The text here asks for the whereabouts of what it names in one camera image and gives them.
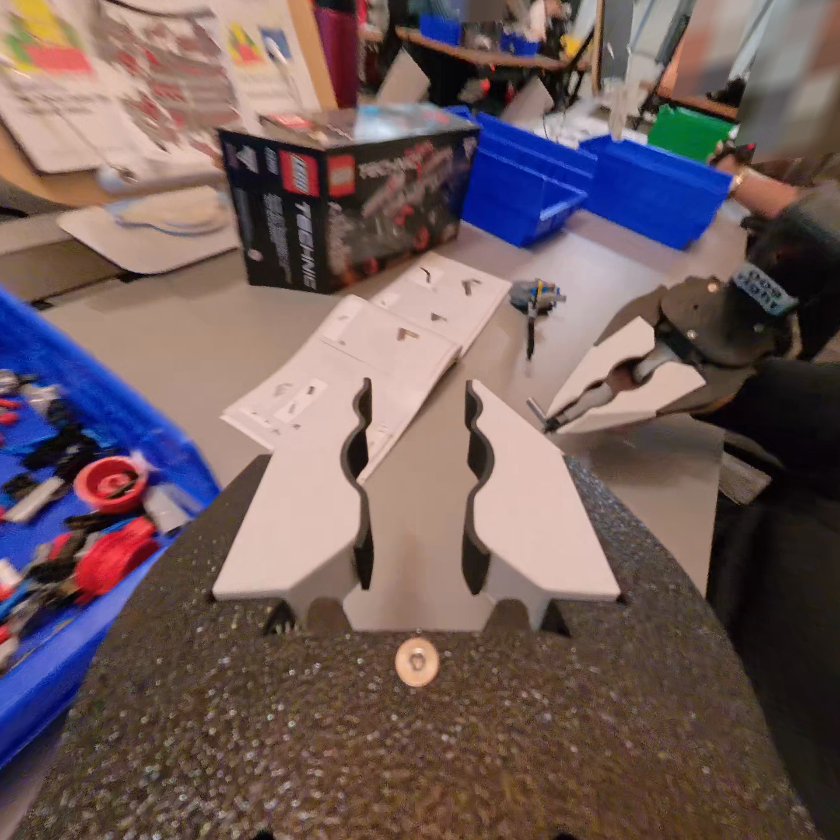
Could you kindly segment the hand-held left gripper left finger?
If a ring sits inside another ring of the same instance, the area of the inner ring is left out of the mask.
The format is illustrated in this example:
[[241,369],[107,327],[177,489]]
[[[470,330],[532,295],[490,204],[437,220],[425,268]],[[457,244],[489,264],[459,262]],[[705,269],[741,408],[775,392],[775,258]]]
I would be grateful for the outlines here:
[[216,602],[280,602],[300,623],[319,599],[370,589],[375,547],[361,477],[373,418],[369,377],[279,444],[212,586]]

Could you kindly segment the black toy set box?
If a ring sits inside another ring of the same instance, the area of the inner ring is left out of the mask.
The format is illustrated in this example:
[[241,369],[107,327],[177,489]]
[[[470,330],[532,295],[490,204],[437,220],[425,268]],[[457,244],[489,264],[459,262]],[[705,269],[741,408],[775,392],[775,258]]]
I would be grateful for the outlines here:
[[466,113],[365,104],[219,129],[248,282],[330,295],[456,238],[481,130]]

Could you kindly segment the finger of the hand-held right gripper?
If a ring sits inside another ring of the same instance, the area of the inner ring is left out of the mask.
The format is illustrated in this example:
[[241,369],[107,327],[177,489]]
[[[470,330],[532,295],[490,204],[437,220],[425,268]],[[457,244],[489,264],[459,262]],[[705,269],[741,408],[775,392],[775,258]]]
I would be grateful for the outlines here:
[[547,409],[546,424],[632,424],[655,416],[648,395],[619,392],[609,381],[616,368],[641,360],[655,347],[654,328],[635,318],[590,348]]
[[610,369],[604,362],[583,360],[554,397],[554,422],[561,434],[592,434],[647,421],[663,409],[705,385],[688,365],[667,361],[645,383],[615,392],[606,384]]

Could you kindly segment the small building brick assembly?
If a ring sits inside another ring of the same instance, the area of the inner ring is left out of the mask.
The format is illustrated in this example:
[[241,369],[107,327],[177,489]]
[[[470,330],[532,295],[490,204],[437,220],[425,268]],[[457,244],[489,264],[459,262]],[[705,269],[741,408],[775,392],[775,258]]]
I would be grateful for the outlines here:
[[547,316],[567,297],[553,282],[541,279],[518,280],[511,284],[509,302],[526,318],[526,360],[531,361],[536,348],[537,321]]

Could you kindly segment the pile of toy brick parts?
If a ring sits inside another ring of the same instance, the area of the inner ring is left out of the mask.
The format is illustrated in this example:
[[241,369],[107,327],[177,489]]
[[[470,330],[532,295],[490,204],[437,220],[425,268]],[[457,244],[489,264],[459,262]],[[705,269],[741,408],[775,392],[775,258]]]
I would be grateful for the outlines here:
[[[85,413],[60,385],[2,369],[2,676],[46,642],[30,638],[110,593],[200,512],[200,503],[129,444],[114,421]],[[75,494],[78,473],[109,456],[150,471],[142,506],[92,511]]]

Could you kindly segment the green plastic bin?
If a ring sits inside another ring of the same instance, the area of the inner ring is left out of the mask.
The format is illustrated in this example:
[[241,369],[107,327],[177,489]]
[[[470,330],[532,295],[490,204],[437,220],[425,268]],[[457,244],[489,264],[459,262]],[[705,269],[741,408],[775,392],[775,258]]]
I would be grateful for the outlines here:
[[647,134],[647,146],[706,164],[718,145],[738,131],[736,122],[663,104]]

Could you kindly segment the white cardboard sheet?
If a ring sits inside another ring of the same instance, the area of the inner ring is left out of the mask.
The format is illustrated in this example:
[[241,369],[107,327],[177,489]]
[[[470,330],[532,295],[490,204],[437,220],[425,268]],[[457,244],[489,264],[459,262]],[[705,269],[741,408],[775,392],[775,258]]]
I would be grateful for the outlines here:
[[62,213],[59,228],[118,268],[162,275],[238,246],[235,213],[223,187],[195,186]]

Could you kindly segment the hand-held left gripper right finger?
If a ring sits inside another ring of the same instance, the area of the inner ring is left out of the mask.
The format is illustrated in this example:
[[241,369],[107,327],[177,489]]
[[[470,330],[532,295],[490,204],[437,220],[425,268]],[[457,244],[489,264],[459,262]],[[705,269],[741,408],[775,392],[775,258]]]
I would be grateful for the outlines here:
[[533,630],[559,602],[617,604],[623,591],[562,452],[477,379],[465,384],[461,570],[469,593],[520,603]]

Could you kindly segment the maroon bottle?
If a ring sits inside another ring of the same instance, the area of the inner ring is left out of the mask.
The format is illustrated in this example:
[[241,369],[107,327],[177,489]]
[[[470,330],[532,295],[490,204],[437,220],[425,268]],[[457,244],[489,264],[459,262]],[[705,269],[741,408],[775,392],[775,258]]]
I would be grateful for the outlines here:
[[337,105],[340,109],[355,109],[360,84],[357,3],[314,1],[313,13]]

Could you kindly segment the large blue parts bin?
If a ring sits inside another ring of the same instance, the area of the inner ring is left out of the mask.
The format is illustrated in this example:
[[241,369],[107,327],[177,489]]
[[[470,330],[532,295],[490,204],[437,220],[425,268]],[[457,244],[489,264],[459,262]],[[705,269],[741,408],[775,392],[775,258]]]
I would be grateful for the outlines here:
[[[2,369],[58,384],[83,412],[102,423],[114,421],[130,445],[138,445],[169,481],[199,502],[200,512],[215,499],[220,488],[210,468],[169,418],[5,290],[1,315]],[[110,626],[174,537],[110,593],[81,607],[57,635],[48,638],[56,623],[43,626],[30,640],[45,645],[2,675],[2,769],[69,709]]]

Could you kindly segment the brown cardboard board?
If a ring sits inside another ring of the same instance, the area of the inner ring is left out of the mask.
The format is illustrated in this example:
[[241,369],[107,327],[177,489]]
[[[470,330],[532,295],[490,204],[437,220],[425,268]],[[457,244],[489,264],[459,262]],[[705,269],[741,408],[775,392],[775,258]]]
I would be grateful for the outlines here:
[[322,111],[338,107],[312,1],[287,1],[291,22]]

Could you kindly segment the light grey desk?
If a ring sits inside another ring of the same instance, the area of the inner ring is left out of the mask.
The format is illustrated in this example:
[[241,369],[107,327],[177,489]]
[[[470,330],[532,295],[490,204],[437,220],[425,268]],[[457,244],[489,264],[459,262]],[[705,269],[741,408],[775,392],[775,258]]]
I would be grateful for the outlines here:
[[[725,276],[743,232],[725,207],[686,252],[587,212],[531,250],[465,225],[447,257],[497,277],[554,279],[567,300],[523,359],[522,316],[505,303],[465,358],[437,385],[369,490],[374,537],[385,547],[375,591],[385,598],[460,582],[466,467],[464,380],[475,377],[530,422],[606,326],[614,308],[688,275]],[[197,443],[225,486],[262,453],[222,411],[282,366],[336,297],[252,287],[232,251],[162,276],[128,280],[59,230],[57,215],[2,224],[2,286],[41,301],[45,317],[146,395]],[[603,437],[576,438],[582,457],[704,593],[718,496],[722,433],[686,416]]]

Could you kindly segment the red toy wheel hub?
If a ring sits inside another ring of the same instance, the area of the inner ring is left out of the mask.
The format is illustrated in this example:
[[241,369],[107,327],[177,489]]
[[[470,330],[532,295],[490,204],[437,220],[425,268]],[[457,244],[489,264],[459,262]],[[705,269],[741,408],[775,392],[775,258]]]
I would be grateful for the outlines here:
[[72,488],[92,511],[116,515],[142,506],[150,471],[130,457],[92,461],[78,473]]

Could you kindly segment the printed instruction poster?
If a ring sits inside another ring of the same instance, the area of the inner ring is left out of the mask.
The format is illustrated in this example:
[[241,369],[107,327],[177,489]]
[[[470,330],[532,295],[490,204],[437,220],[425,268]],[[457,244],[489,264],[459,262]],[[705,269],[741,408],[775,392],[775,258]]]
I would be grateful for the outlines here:
[[287,2],[1,3],[2,127],[40,174],[199,172],[319,100]]

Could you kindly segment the wooden table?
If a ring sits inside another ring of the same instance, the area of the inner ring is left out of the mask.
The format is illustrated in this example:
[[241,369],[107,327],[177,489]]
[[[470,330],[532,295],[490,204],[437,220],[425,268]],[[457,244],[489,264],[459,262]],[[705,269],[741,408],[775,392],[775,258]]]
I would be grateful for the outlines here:
[[592,68],[591,51],[568,56],[562,54],[559,58],[543,55],[516,56],[499,50],[471,49],[463,46],[448,45],[433,38],[423,36],[418,29],[396,27],[398,37],[407,43],[430,49],[438,54],[451,56],[463,60],[477,67],[518,67],[523,69],[540,69],[548,72],[562,72],[581,68],[588,71]]

